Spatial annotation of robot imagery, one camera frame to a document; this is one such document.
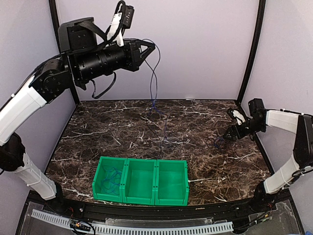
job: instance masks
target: empty green bin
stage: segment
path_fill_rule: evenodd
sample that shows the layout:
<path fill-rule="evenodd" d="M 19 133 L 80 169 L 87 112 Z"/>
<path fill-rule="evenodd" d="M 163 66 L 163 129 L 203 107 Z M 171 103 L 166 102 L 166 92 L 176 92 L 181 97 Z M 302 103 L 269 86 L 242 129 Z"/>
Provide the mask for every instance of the empty green bin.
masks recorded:
<path fill-rule="evenodd" d="M 128 159 L 123 182 L 123 203 L 155 204 L 156 160 Z"/>
<path fill-rule="evenodd" d="M 100 157 L 92 182 L 96 200 L 123 202 L 122 182 L 126 170 L 126 158 Z"/>
<path fill-rule="evenodd" d="M 156 206 L 187 206 L 189 196 L 186 161 L 158 160 Z"/>

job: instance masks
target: wall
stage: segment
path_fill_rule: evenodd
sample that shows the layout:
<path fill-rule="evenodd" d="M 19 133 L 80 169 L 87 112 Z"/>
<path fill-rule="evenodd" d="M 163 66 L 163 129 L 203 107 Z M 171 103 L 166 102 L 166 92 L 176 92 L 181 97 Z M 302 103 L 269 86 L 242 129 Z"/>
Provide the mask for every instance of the wall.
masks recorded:
<path fill-rule="evenodd" d="M 33 69 L 58 50 L 47 0 L 2 0 L 0 32 L 1 107 Z M 41 170 L 45 169 L 74 106 L 70 92 L 65 92 L 17 130 L 29 156 Z M 12 235 L 29 188 L 5 172 L 0 176 L 0 189 L 0 235 Z"/>
<path fill-rule="evenodd" d="M 58 0 L 62 23 L 94 16 L 104 31 L 118 0 Z M 126 38 L 149 38 L 160 48 L 158 97 L 162 99 L 236 99 L 248 59 L 258 0 L 126 0 L 135 8 Z M 155 51 L 148 57 L 154 65 Z M 151 71 L 119 70 L 117 82 L 103 99 L 148 99 Z M 98 92 L 111 77 L 96 79 Z M 93 85 L 78 89 L 81 100 L 91 100 Z"/>
<path fill-rule="evenodd" d="M 313 114 L 313 2 L 267 1 L 264 23 L 243 107 L 262 98 L 266 108 Z M 274 128 L 259 135 L 275 170 L 291 156 L 294 135 Z M 305 229 L 313 231 L 312 174 L 291 187 Z"/>

